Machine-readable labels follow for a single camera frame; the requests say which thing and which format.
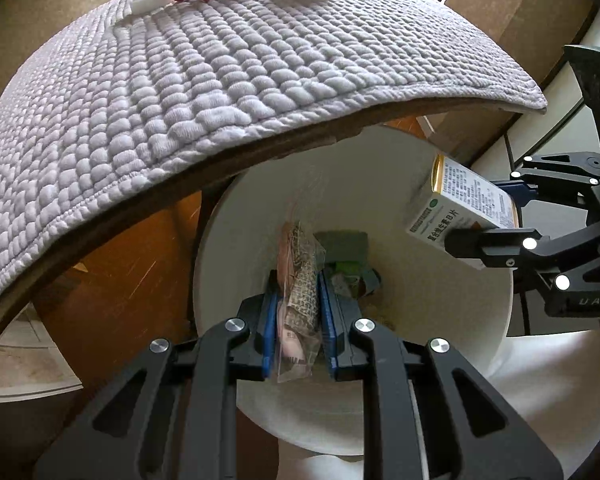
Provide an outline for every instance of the white fabric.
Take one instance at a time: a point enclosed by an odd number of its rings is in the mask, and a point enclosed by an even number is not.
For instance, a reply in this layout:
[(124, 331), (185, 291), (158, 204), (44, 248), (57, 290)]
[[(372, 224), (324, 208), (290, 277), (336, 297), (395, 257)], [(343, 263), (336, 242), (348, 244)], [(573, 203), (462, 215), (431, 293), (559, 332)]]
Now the white fabric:
[(542, 109), (533, 80), (433, 0), (112, 0), (0, 99), (0, 293), (62, 234), (231, 146), (427, 97)]

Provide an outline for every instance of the plastic bag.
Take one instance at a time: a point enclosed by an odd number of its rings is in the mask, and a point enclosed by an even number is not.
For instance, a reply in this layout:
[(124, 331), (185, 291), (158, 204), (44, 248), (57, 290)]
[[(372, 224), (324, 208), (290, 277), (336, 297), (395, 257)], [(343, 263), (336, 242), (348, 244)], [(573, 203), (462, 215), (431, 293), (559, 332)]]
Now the plastic bag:
[(312, 206), (319, 202), (318, 180), (304, 190), (282, 226), (278, 244), (278, 285), (283, 299), (278, 303), (276, 342), (277, 381), (283, 383), (311, 375), (320, 351), (317, 276), (324, 267), (324, 249), (312, 235)]

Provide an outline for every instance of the bottle cap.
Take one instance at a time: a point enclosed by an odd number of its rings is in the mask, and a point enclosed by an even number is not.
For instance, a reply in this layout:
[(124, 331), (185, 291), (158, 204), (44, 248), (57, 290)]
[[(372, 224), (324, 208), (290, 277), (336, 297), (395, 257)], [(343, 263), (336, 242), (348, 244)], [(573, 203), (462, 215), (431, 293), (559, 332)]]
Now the bottle cap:
[(172, 3), (173, 0), (131, 0), (131, 13), (145, 14)]

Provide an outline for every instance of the silver screw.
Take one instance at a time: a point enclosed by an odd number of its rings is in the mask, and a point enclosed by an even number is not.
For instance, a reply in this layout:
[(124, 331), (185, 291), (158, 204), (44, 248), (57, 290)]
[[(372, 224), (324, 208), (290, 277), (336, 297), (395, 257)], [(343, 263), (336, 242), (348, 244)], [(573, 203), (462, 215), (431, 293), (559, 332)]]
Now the silver screw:
[(529, 251), (533, 251), (536, 247), (538, 247), (538, 242), (535, 238), (525, 238), (522, 240), (522, 246)]
[(569, 281), (568, 277), (564, 274), (557, 276), (554, 283), (555, 286), (560, 290), (567, 290), (571, 285), (571, 282)]
[(431, 346), (431, 349), (434, 352), (438, 352), (439, 354), (449, 352), (450, 347), (449, 341), (447, 341), (446, 339), (442, 339), (441, 337), (432, 339), (431, 343), (429, 343), (429, 346)]
[(244, 328), (244, 321), (241, 320), (239, 317), (234, 317), (232, 319), (228, 319), (227, 322), (224, 324), (224, 327), (229, 332), (240, 332), (240, 330)]
[(376, 327), (376, 324), (366, 317), (361, 317), (356, 321), (355, 327), (360, 330), (360, 332), (371, 332)]
[(166, 339), (154, 339), (149, 343), (149, 350), (154, 354), (161, 354), (169, 349), (169, 342)]

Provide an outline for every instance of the quilted tablecloth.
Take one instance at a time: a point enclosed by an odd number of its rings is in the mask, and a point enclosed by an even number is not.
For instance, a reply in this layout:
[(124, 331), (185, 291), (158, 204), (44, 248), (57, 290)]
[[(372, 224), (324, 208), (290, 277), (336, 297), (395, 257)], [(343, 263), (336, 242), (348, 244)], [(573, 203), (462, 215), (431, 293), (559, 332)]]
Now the quilted tablecloth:
[(142, 16), (112, 0), (0, 98), (0, 294), (69, 230), (222, 150), (416, 98), (546, 106), (434, 0), (191, 0)]

